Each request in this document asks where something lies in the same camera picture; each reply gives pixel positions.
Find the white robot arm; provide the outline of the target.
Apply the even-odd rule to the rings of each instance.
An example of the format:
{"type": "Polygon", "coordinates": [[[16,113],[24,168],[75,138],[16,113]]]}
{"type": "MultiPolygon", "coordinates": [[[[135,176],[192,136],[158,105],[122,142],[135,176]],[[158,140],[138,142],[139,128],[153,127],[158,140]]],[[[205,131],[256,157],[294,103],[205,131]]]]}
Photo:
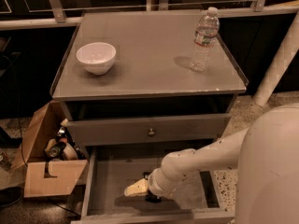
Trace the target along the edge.
{"type": "Polygon", "coordinates": [[[169,198],[195,172],[229,167],[237,170],[235,224],[299,224],[299,104],[273,108],[206,147],[167,154],[124,195],[169,198]]]}

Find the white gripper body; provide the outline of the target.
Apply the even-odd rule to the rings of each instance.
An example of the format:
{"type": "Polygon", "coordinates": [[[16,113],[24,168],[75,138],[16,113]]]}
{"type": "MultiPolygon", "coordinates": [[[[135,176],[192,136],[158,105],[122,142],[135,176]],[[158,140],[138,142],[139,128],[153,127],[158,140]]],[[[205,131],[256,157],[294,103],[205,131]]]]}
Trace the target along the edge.
{"type": "Polygon", "coordinates": [[[149,191],[158,196],[171,199],[174,190],[177,188],[179,180],[167,177],[161,168],[155,169],[148,178],[149,191]]]}

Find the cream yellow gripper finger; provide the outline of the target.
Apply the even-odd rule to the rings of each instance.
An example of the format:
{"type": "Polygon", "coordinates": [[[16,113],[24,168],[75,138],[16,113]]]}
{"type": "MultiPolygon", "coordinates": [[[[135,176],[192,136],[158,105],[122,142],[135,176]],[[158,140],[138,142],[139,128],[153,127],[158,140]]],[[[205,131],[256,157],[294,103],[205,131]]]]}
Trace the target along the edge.
{"type": "Polygon", "coordinates": [[[126,197],[135,197],[135,196],[146,196],[149,191],[148,180],[142,178],[135,182],[133,185],[128,186],[124,190],[124,195],[126,197]]]}

